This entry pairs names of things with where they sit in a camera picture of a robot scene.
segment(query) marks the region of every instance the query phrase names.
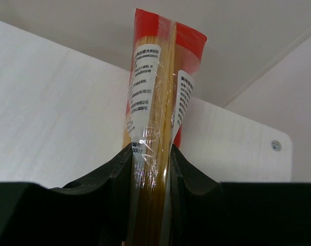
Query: screw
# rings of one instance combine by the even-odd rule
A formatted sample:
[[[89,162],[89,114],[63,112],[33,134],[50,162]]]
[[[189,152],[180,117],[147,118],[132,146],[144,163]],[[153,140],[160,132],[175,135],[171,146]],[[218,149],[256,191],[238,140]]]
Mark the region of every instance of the screw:
[[[280,151],[282,149],[281,143],[277,140],[273,140],[270,145],[275,151]]]

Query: plastic wrap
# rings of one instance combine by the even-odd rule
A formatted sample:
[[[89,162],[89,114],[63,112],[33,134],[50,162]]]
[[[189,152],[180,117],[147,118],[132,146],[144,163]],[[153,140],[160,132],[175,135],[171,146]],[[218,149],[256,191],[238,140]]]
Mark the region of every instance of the plastic wrap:
[[[134,163],[126,245],[168,241],[169,154],[173,139],[180,145],[206,40],[190,27],[136,10],[123,143],[132,144]]]

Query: spaghetti package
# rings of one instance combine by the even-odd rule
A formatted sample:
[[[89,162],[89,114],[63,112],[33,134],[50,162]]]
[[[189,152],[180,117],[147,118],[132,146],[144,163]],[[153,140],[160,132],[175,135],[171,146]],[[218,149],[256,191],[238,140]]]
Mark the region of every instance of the spaghetti package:
[[[206,41],[190,27],[136,10],[123,144],[131,143],[133,150],[126,245],[168,242],[170,149],[173,139],[180,145]]]

